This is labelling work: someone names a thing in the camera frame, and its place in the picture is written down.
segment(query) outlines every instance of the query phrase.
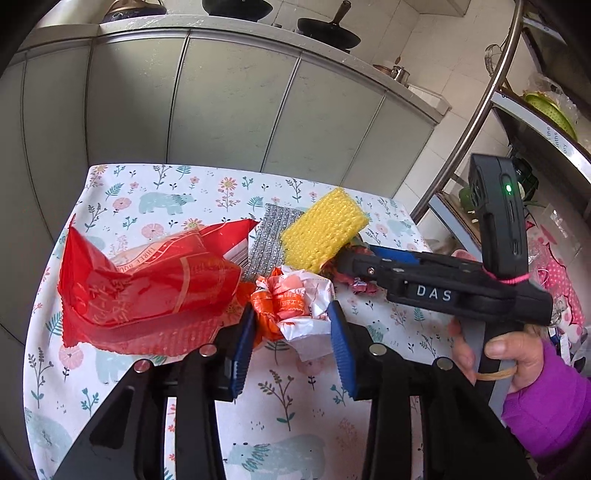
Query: table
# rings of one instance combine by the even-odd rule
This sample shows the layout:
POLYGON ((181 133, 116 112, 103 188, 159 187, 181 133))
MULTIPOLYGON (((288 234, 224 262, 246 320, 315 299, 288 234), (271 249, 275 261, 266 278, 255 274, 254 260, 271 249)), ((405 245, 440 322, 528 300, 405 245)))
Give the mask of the table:
MULTIPOLYGON (((99 165, 90 169, 72 214, 76 215, 76 228, 107 256, 114 256, 183 229, 240 218, 258 220, 266 203, 306 209, 333 188, 221 168, 99 165), (150 192, 162 194, 153 212, 141 202, 150 192), (174 195, 182 196, 183 202, 174 195)), ((428 249, 401 205, 354 190, 348 193, 370 219, 361 233, 365 241, 385 247, 428 249)), ((140 358, 100 351, 86 343, 64 348, 56 285, 65 240, 64 231, 39 286, 25 350, 25 420, 41 480, 51 478, 88 419, 140 358)), ((388 303, 381 290, 373 297, 355 296, 344 285, 337 284, 336 290, 348 319, 365 325, 375 341, 423 363, 450 355, 446 316, 388 303)), ((178 360, 163 356, 151 359, 155 364, 178 360)), ((422 471, 422 444, 417 400, 411 399, 411 404, 414 480, 422 471)), ((331 357, 301 362, 285 342, 264 342, 253 354, 242 395, 233 404, 216 406, 222 454, 228 459, 226 475, 229 480, 357 480, 365 454, 370 406, 371 402, 349 398, 331 357), (276 386, 280 394, 267 395, 265 382, 276 386), (267 463, 245 462, 262 448, 256 446, 259 444, 269 444, 265 447, 271 452, 267 463), (301 455, 310 448, 314 455, 301 455)), ((169 402, 168 418, 165 480, 173 480, 174 401, 169 402)))

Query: pot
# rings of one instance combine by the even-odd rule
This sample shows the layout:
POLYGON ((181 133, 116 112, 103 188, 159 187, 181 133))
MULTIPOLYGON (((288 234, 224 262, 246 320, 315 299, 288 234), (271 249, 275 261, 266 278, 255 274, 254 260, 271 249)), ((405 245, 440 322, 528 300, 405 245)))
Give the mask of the pot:
POLYGON ((389 69, 388 67, 384 67, 384 65, 374 65, 374 68, 382 73, 385 73, 390 78, 396 80, 398 83, 402 83, 404 86, 408 85, 410 73, 407 70, 404 70, 403 67, 394 65, 393 68, 389 69))
POLYGON ((147 15, 164 15, 165 13, 166 8, 162 5, 149 4, 144 0, 115 0, 102 23, 147 15))
POLYGON ((201 4, 209 15, 250 22, 258 22, 273 10, 265 0, 202 0, 201 4))
POLYGON ((297 21, 297 28, 306 37, 321 41, 339 50, 349 50, 361 43, 361 39, 357 35, 339 25, 350 9, 351 2, 345 0, 332 22, 323 22, 314 18, 300 18, 297 21))

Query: yellow sponge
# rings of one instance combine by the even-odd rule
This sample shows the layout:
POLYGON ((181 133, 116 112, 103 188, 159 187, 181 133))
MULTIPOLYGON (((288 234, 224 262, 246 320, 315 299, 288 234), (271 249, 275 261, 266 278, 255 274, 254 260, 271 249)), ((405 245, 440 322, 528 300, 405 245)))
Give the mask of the yellow sponge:
POLYGON ((324 195, 281 235, 285 264, 319 273, 369 223, 342 188, 324 195))

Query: metal screw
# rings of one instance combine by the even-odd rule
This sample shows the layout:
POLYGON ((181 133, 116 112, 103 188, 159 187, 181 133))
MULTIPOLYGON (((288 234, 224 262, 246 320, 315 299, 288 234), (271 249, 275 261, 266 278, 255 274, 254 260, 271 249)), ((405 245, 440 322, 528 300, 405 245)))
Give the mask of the metal screw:
POLYGON ((441 370, 451 370, 453 368, 453 362, 449 358, 442 356, 437 359, 437 366, 441 370))
POLYGON ((386 349, 386 347, 384 345, 382 345, 381 343, 372 343, 369 346, 369 353, 371 353, 374 356, 385 355, 387 351, 388 350, 386 349))
POLYGON ((150 370, 150 368, 152 368, 152 362, 150 360, 146 360, 145 358, 142 358, 141 360, 138 360, 136 363, 134 363, 134 370, 139 374, 147 372, 150 370))
POLYGON ((199 347, 199 354, 201 356, 212 356, 217 352, 217 347, 212 343, 206 343, 199 347))

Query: cabinet door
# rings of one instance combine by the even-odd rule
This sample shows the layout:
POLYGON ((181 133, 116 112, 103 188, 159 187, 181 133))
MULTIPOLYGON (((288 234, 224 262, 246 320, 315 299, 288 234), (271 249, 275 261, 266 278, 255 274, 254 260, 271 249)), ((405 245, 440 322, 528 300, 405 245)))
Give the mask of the cabinet door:
POLYGON ((183 37, 155 37, 93 49, 86 112, 90 165, 166 162, 183 43, 183 37))
POLYGON ((168 163, 260 171, 296 57, 192 38, 174 100, 168 163))
POLYGON ((22 414, 22 365, 25 348, 4 330, 0 329, 0 362, 9 366, 0 377, 0 391, 2 392, 2 411, 0 412, 0 433, 15 453, 20 463, 33 472, 30 478, 35 478, 33 459, 27 441, 25 417, 22 414))
POLYGON ((263 171, 338 185, 381 99, 341 72, 302 60, 263 171))
POLYGON ((24 63, 0 78, 2 275, 0 322, 21 342, 53 243, 37 204, 22 141, 21 88, 24 63))
POLYGON ((386 98, 363 139, 343 187, 392 197, 433 131, 433 121, 386 98))
POLYGON ((88 165, 84 96, 89 46, 27 62, 23 116, 31 178, 54 241, 80 192, 88 165))

